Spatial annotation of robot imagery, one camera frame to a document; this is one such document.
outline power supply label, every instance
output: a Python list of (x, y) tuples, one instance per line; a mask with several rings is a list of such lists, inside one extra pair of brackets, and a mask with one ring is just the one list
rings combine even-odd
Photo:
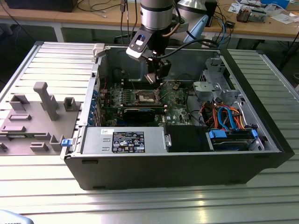
[(144, 132), (113, 132), (113, 153), (145, 153)]

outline motherboard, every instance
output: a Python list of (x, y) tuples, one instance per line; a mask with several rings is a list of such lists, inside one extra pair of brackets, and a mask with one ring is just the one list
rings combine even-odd
[(180, 82), (160, 84), (123, 81), (101, 91), (104, 126), (191, 125), (185, 105), (188, 88)]

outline wooden desk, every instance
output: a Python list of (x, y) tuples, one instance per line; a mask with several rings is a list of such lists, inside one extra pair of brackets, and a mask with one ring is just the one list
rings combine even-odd
[[(232, 0), (219, 0), (220, 8), (223, 15), (227, 20), (235, 23), (234, 32), (232, 37), (244, 38), (247, 35), (248, 39), (261, 39), (261, 40), (277, 40), (277, 38), (290, 37), (294, 39), (299, 31), (297, 23), (284, 24), (278, 22), (270, 17), (267, 17), (265, 23), (261, 22), (238, 22), (236, 19), (236, 13), (228, 12), (229, 5), (234, 2)], [(213, 19), (212, 25), (206, 28), (208, 32), (221, 32), (221, 28), (218, 25), (216, 19)]]
[[(105, 2), (104, 0), (91, 0), (91, 4)], [(233, 0), (219, 0), (222, 13), (227, 20), (235, 22), (234, 38), (247, 38), (259, 40), (279, 40), (279, 41), (293, 41), (299, 27), (297, 23), (283, 24), (272, 18), (267, 18), (266, 23), (248, 22), (241, 23), (236, 21), (236, 14), (227, 12), (229, 5)], [(104, 8), (119, 4), (120, 0), (112, 0), (108, 4), (97, 6), (96, 8)], [(121, 13), (119, 6), (106, 10), (107, 18), (103, 18), (92, 12), (85, 12), (75, 8), (72, 13), (62, 13), (55, 11), (40, 11), (40, 10), (25, 10), (25, 9), (10, 9), (7, 4), (3, 2), (6, 10), (20, 23), (25, 25), (50, 26), (55, 30), (57, 40), (64, 42), (62, 28), (89, 28), (89, 29), (109, 29), (120, 30)], [(89, 10), (88, 1), (80, 4), (83, 9)], [(140, 20), (140, 5), (138, 4), (138, 22), (137, 27), (141, 25)], [(135, 22), (135, 6), (134, 3), (129, 3), (129, 26)], [(0, 7), (0, 23), (12, 24), (14, 21), (7, 15), (7, 13)], [(123, 26), (126, 30), (127, 19), (124, 14)], [(205, 28), (203, 35), (211, 38), (221, 32), (221, 27), (218, 25), (216, 19), (213, 20), (211, 27)]]

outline floor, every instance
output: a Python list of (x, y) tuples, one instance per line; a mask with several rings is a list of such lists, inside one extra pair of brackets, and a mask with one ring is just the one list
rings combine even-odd
[[(52, 28), (23, 26), (24, 29), (37, 41), (56, 41), (56, 37)], [(0, 89), (10, 79), (11, 75), (17, 69), (27, 52), (33, 45), (33, 41), (18, 26), (14, 26), (13, 35), (8, 36), (2, 34), (0, 36)], [(120, 35), (119, 31), (112, 30), (95, 30), (95, 35), (89, 29), (64, 28), (64, 36), (67, 42), (104, 42), (113, 43), (114, 37)], [(229, 43), (230, 49), (236, 47), (238, 39), (232, 39)], [(240, 49), (250, 49), (254, 40), (243, 39), (239, 44)], [(277, 41), (266, 41), (259, 44), (258, 50), (262, 50), (272, 62), (278, 66), (283, 58), (283, 52), (286, 51), (286, 43), (278, 43)], [(282, 71), (283, 75), (295, 87), (297, 83), (293, 79), (293, 74), (299, 71), (299, 55), (295, 55)]]

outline black box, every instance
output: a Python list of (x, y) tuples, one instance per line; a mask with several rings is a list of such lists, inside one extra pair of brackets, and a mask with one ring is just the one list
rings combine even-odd
[(5, 0), (9, 8), (50, 10), (70, 13), (78, 0)]
[(206, 23), (206, 27), (210, 27), (212, 24), (213, 16), (217, 7), (217, 1), (216, 0), (206, 0), (205, 3), (206, 6), (206, 14), (209, 17)]

